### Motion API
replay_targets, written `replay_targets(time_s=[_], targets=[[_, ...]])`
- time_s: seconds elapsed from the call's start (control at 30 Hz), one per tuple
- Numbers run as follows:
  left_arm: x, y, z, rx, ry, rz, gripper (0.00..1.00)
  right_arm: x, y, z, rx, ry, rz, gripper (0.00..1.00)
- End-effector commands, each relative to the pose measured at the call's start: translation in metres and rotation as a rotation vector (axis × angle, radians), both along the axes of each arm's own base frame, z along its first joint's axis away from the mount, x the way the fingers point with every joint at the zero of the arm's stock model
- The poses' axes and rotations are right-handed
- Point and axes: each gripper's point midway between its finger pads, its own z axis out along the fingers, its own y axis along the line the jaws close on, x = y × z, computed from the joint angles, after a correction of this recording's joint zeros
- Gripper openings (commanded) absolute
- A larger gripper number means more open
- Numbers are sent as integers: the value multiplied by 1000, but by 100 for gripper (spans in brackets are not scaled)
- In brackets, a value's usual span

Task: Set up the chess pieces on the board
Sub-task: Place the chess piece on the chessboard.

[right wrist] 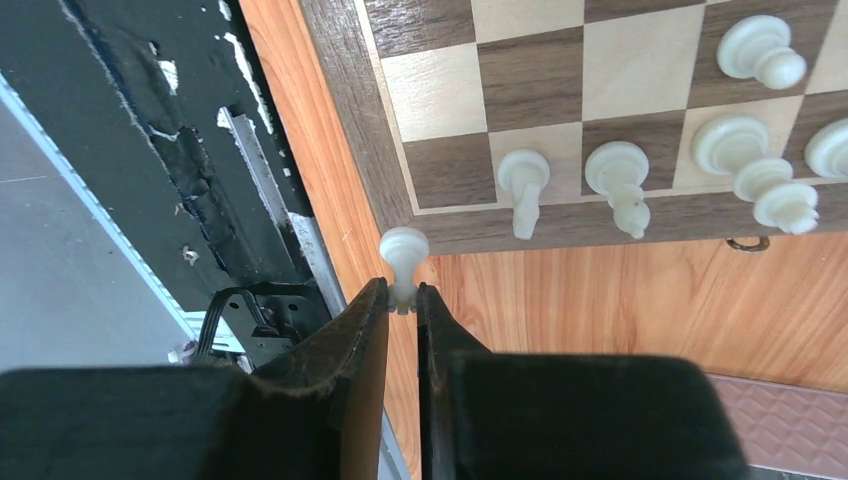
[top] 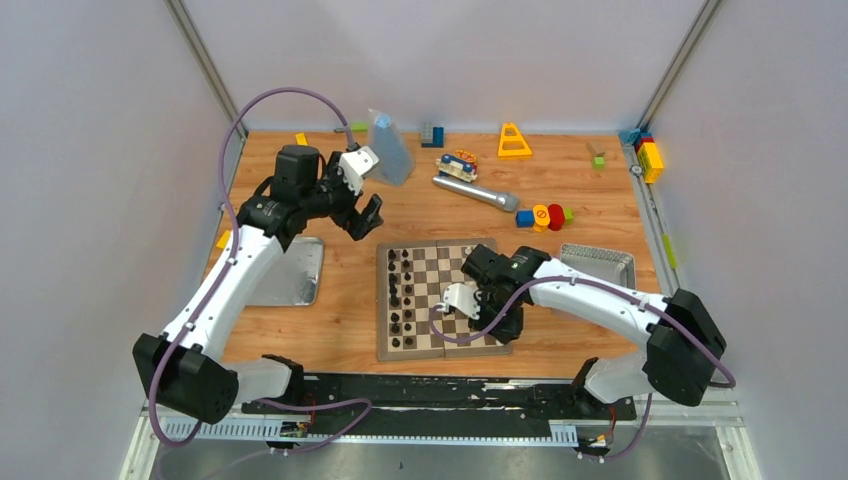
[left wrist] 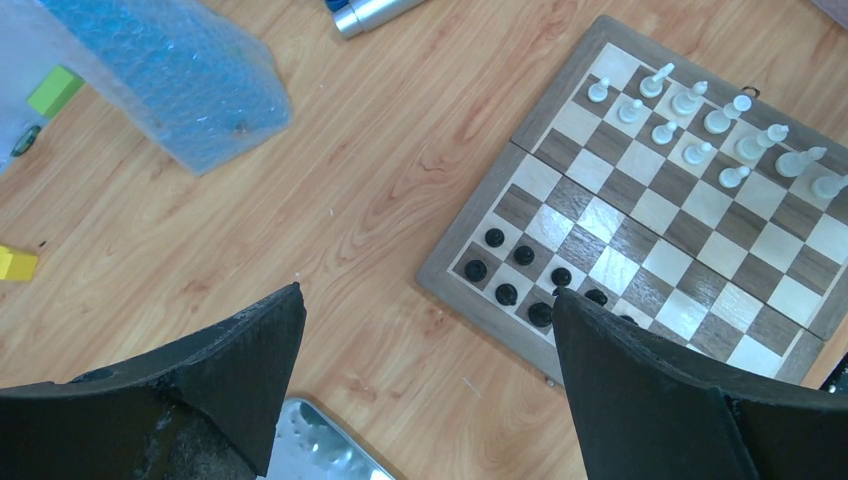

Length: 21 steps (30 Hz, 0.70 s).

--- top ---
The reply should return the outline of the silver metal tin lid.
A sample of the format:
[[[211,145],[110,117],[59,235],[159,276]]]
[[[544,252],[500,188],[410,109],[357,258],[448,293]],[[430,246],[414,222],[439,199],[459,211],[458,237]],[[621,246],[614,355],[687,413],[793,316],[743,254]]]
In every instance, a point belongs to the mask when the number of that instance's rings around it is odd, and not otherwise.
[[[316,298],[325,245],[318,237],[299,237],[269,268],[249,298],[248,306],[306,307]]]

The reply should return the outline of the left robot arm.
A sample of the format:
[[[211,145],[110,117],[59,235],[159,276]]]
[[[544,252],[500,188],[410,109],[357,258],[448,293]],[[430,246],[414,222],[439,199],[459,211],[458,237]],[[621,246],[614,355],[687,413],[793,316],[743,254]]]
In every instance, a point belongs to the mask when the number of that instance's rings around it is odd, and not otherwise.
[[[310,146],[281,148],[273,175],[239,207],[227,245],[191,300],[162,333],[136,340],[132,356],[149,403],[206,424],[257,399],[283,413],[304,405],[299,364],[279,355],[228,365],[220,358],[250,296],[308,221],[328,217],[355,241],[382,224],[378,195],[356,208],[379,163],[367,146],[328,158]]]

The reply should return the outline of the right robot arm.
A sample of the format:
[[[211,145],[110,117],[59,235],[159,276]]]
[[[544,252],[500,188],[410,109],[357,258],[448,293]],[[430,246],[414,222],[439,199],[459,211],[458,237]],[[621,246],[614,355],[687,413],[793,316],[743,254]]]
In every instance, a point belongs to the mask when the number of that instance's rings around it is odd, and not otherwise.
[[[709,388],[718,387],[715,372],[725,378],[722,387],[736,384],[720,362],[726,340],[691,291],[678,288],[663,296],[628,289],[528,246],[506,256],[478,245],[461,271],[473,283],[446,287],[441,311],[465,314],[472,329],[502,343],[520,336],[524,306],[537,305],[587,320],[637,346],[632,354],[584,363],[570,392],[573,408],[584,417],[598,416],[621,398],[652,392],[695,407]]]

